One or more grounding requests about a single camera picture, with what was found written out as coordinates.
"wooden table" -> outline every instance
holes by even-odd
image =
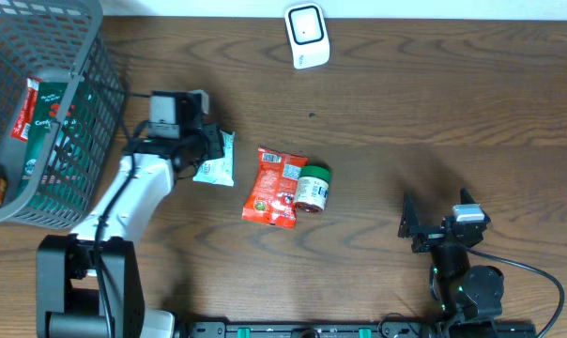
[[[296,71],[282,19],[105,19],[133,91],[205,89],[237,133],[234,188],[181,181],[156,211],[138,250],[147,305],[246,321],[435,313],[431,258],[396,237],[403,192],[434,225],[461,187],[493,220],[477,248],[547,270],[567,294],[567,23],[328,29],[329,63]],[[147,102],[131,99],[125,118],[147,118]],[[331,166],[323,214],[300,213],[293,231],[240,219],[259,146]],[[0,224],[0,337],[35,334],[35,255],[49,233]],[[471,261],[504,272],[502,318],[540,330],[555,311],[546,279]]]

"gray plastic basket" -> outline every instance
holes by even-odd
[[[101,21],[98,0],[0,0],[0,165],[8,176],[0,222],[64,228],[92,207],[125,100],[99,33]],[[10,132],[28,76],[68,85],[30,181],[17,195],[26,143]],[[84,90],[77,90],[80,84]],[[91,96],[97,99],[85,99]],[[71,105],[76,131],[63,128]],[[61,128],[65,136],[57,137]]]

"red package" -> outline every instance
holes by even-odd
[[[300,169],[309,158],[258,148],[258,174],[242,211],[242,220],[293,228],[294,194]]]
[[[33,119],[33,111],[38,102],[38,91],[40,79],[27,78],[27,96],[24,99],[23,108],[17,117],[12,133],[12,138],[27,142],[29,140],[29,128]]]

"can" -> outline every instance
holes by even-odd
[[[294,206],[306,212],[322,212],[328,200],[329,170],[307,165],[300,170],[299,184],[294,195]]]

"white background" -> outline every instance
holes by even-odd
[[[289,0],[100,0],[105,15],[281,18]],[[567,20],[567,0],[319,0],[328,18]]]

